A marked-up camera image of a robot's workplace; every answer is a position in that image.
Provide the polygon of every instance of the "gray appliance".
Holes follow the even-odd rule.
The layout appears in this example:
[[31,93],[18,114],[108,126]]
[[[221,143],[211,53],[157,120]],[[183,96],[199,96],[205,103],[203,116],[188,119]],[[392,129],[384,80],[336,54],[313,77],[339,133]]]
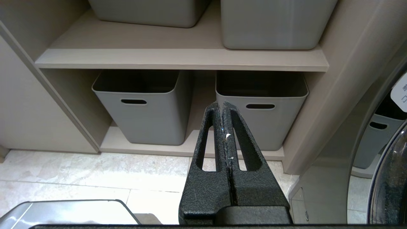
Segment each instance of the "gray appliance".
[[[357,150],[363,146],[361,145],[363,134],[366,128],[369,128],[379,106],[405,72],[407,72],[407,42],[395,53],[381,76],[370,86],[330,140],[322,146],[317,158],[292,187],[289,200],[295,223],[348,222],[350,175]],[[364,196],[368,201],[366,201],[367,212],[360,212],[366,219],[362,223],[405,223],[404,216],[407,210],[405,125],[404,123],[400,128],[393,128],[392,133],[375,140],[381,144],[382,138],[385,138],[387,146],[375,166],[373,182],[365,179],[372,186]],[[378,150],[375,148],[374,152],[369,153],[378,154]]]

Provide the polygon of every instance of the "shelf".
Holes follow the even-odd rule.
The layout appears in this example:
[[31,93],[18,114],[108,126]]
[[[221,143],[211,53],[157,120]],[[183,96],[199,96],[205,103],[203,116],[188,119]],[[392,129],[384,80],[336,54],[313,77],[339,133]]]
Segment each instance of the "shelf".
[[281,70],[325,72],[317,46],[308,51],[229,50],[221,42],[220,3],[193,28],[173,28],[82,15],[35,62],[40,68]]
[[[173,156],[193,156],[195,145],[198,139],[199,128],[201,127],[202,117],[205,108],[216,100],[215,79],[211,71],[200,73],[195,80],[191,112],[187,127],[187,138],[182,145],[150,145],[130,143],[119,127],[113,124],[101,145],[102,152],[114,153],[134,153],[134,154],[154,154],[154,155],[173,155]],[[208,133],[206,143],[206,157],[215,157],[213,131]],[[262,151],[266,160],[281,161],[284,157],[283,148],[277,151]],[[242,158],[242,153],[238,150],[238,157]]]

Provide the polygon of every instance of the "bin rim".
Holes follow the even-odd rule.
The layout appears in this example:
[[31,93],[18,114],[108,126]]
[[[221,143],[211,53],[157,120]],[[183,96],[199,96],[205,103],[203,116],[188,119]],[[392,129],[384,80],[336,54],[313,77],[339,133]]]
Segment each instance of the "bin rim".
[[303,96],[290,96],[290,97],[269,97],[269,96],[235,96],[235,95],[222,95],[221,93],[218,92],[218,72],[216,72],[215,74],[215,93],[216,95],[225,97],[225,98],[250,98],[250,99],[264,99],[264,98],[268,98],[268,99],[302,99],[302,98],[306,98],[309,95],[309,88],[308,85],[306,84],[306,80],[305,77],[302,75],[300,76],[302,78],[302,80],[304,81],[305,84],[305,88],[306,88],[306,94]]
[[178,86],[178,84],[179,84],[179,77],[180,77],[182,71],[184,71],[184,70],[177,70],[177,71],[178,71],[177,81],[175,82],[175,85],[174,85],[174,88],[173,88],[173,89],[171,89],[171,90],[168,91],[168,92],[158,92],[158,93],[152,93],[152,92],[147,92],[147,93],[144,93],[144,92],[114,92],[114,91],[95,90],[95,89],[93,88],[93,86],[95,85],[96,81],[99,79],[99,77],[100,77],[100,75],[102,74],[103,71],[104,71],[104,70],[102,70],[102,71],[99,73],[99,75],[98,75],[98,77],[96,78],[96,80],[92,83],[92,91],[95,92],[95,93],[97,92],[97,93],[106,93],[106,94],[114,93],[114,94],[165,95],[165,94],[171,94],[171,93],[173,93],[173,92],[175,91],[175,89],[177,88],[177,86]]

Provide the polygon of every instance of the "tile floor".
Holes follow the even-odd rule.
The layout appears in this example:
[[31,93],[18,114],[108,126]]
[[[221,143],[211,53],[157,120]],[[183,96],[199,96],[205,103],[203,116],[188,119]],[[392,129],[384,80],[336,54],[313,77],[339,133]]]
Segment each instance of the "tile floor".
[[350,176],[348,190],[348,223],[365,224],[371,179]]
[[[12,150],[0,164],[0,216],[24,201],[120,199],[133,213],[153,213],[163,224],[178,224],[190,160]],[[298,176],[283,174],[279,161],[268,164],[287,196]],[[214,171],[214,159],[205,159],[203,169]]]

